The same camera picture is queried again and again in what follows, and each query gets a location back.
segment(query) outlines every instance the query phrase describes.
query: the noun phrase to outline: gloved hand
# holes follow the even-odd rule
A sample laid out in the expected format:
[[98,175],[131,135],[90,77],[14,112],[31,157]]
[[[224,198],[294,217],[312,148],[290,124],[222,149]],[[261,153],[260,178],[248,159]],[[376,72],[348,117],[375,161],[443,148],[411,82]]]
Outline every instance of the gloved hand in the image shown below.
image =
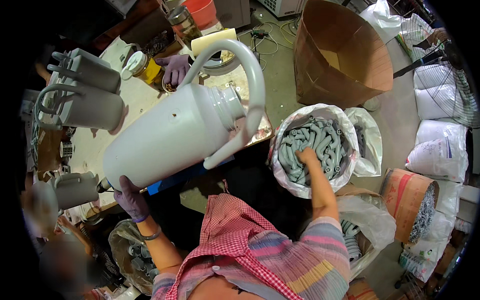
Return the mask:
[[132,217],[135,223],[144,221],[149,215],[148,205],[142,195],[134,192],[138,188],[127,176],[120,176],[120,186],[123,192],[115,190],[113,198]]
[[190,57],[188,54],[183,54],[155,59],[157,65],[167,67],[163,80],[164,83],[171,83],[172,85],[181,84],[181,82],[185,78],[185,74],[190,69],[190,65],[188,64],[188,57]]

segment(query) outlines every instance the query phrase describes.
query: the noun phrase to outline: table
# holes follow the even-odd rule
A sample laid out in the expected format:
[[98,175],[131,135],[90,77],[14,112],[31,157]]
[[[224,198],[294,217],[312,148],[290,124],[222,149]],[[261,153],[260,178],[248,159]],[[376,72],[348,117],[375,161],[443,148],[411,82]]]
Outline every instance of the table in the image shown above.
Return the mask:
[[[121,71],[124,63],[132,53],[132,46],[127,45],[120,37],[117,37],[105,51],[100,55],[105,61],[110,62],[111,68]],[[188,49],[184,48],[180,53],[188,53]],[[242,99],[242,104],[248,108],[249,90],[245,71],[242,66],[238,66],[232,72],[222,76],[209,76],[204,79],[204,85],[220,89],[228,87],[229,83],[233,83],[237,87],[237,91]],[[120,122],[117,129],[108,132],[105,130],[93,130],[89,128],[77,128],[72,137],[73,156],[69,161],[72,173],[84,173],[91,171],[98,175],[98,179],[104,178],[103,171],[103,153],[106,147],[123,131],[130,126],[135,120],[141,117],[154,105],[167,97],[166,92],[159,93],[157,90],[148,86],[138,78],[131,78],[120,83],[120,96],[125,104],[124,119]],[[237,121],[237,126],[241,127],[242,119]],[[266,114],[262,117],[259,129],[247,146],[267,140],[273,136],[272,126]],[[104,192],[99,194],[99,203],[94,208],[91,203],[86,203],[70,209],[71,214],[80,215],[82,220],[92,217],[101,211],[105,211],[116,204],[113,199],[112,192]]]

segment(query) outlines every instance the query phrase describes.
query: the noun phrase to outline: woman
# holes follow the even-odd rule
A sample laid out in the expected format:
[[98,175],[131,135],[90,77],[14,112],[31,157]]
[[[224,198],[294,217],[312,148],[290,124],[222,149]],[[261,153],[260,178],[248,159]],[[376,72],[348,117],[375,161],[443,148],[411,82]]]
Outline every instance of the woman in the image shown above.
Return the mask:
[[311,175],[313,221],[292,242],[245,202],[210,196],[200,245],[183,260],[125,176],[115,200],[132,216],[160,274],[153,299],[341,299],[349,261],[335,194],[315,152],[296,152]]

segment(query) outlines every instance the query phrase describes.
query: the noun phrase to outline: striped shirt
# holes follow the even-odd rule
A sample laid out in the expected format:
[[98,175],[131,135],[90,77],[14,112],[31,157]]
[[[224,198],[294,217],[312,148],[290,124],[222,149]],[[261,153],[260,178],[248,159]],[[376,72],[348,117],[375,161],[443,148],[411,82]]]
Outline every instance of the striped shirt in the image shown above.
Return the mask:
[[292,242],[245,202],[223,193],[209,197],[200,236],[178,274],[155,277],[152,299],[186,300],[214,275],[267,300],[341,299],[348,290],[348,253],[331,217],[315,219]]

